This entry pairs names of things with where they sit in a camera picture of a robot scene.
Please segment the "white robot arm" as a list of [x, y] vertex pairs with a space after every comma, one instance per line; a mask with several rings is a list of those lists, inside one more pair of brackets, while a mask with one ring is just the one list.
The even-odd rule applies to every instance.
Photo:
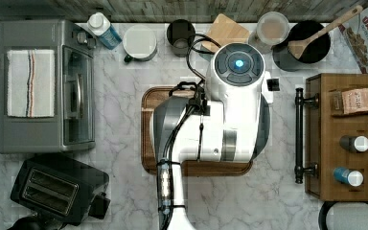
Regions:
[[246, 163], [267, 143], [278, 81], [262, 54], [247, 43], [219, 48], [204, 83], [188, 85], [191, 98], [171, 94], [152, 112], [149, 134], [156, 160], [159, 230], [194, 230], [186, 214], [185, 161]]

